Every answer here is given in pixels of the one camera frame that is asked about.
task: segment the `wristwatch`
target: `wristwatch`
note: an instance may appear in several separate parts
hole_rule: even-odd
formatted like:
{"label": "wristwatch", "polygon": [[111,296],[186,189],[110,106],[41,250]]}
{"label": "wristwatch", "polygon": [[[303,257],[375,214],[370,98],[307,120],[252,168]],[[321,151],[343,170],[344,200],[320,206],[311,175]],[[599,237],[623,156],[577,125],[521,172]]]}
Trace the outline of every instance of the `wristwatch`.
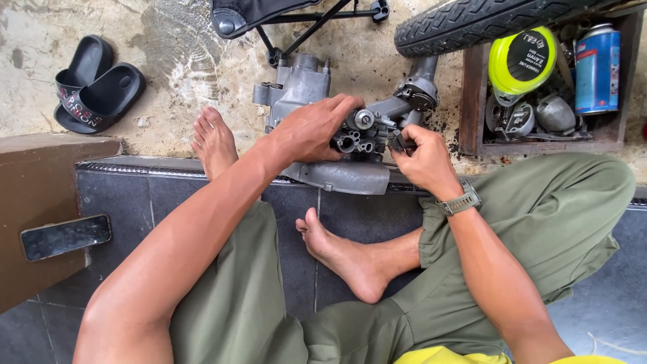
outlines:
{"label": "wristwatch", "polygon": [[441,211],[446,216],[453,216],[461,211],[465,211],[472,206],[480,206],[481,198],[474,190],[474,187],[470,184],[469,181],[461,181],[461,186],[463,186],[464,195],[459,198],[455,198],[451,201],[440,202],[436,199],[436,204],[440,206]]}

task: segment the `forearm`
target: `forearm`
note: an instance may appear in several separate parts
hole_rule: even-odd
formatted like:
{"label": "forearm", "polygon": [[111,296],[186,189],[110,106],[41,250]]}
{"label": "forearm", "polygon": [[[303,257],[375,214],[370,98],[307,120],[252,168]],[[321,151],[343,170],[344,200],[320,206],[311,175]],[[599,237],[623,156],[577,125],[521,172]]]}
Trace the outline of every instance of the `forearm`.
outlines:
{"label": "forearm", "polygon": [[91,313],[110,317],[113,326],[167,324],[245,212],[289,165],[277,150],[272,140],[259,141],[162,220],[97,289]]}
{"label": "forearm", "polygon": [[499,332],[549,323],[534,283],[478,211],[471,208],[448,221],[468,289]]}

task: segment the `olive green pants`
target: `olive green pants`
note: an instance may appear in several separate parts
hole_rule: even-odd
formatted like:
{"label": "olive green pants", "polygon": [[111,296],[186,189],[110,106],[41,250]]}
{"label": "olive green pants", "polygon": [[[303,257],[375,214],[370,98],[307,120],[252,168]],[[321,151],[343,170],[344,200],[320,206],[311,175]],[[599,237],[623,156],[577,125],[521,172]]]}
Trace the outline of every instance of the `olive green pants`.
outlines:
{"label": "olive green pants", "polygon": [[[613,157],[570,153],[512,163],[474,188],[481,215],[548,304],[618,249],[610,233],[635,179]],[[176,364],[381,364],[437,345],[500,354],[503,341],[467,289],[447,219],[433,198],[420,204],[422,274],[390,299],[334,304],[300,323],[285,312],[274,213],[256,203],[175,310]]]}

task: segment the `wheel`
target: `wheel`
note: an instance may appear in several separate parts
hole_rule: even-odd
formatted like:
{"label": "wheel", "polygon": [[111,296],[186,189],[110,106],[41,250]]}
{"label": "wheel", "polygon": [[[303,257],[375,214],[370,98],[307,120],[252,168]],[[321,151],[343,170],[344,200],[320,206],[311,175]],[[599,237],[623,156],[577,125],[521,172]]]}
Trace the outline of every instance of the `wheel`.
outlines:
{"label": "wheel", "polygon": [[410,58],[436,56],[615,2],[617,0],[441,0],[398,25],[395,48]]}

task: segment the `wooden crate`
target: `wooden crate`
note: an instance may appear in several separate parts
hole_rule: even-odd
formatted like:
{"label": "wooden crate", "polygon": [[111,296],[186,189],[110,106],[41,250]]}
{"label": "wooden crate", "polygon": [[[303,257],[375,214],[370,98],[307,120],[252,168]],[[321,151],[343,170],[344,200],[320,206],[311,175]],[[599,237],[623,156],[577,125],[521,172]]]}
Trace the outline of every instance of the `wooden crate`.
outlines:
{"label": "wooden crate", "polygon": [[488,87],[490,44],[464,51],[463,97],[459,124],[459,151],[468,155],[546,154],[556,152],[615,152],[624,145],[624,130],[629,113],[631,86],[638,57],[642,28],[642,11],[627,16],[605,19],[620,31],[620,100],[619,111],[590,116],[595,123],[589,130],[590,141],[523,142],[484,144],[485,104]]}

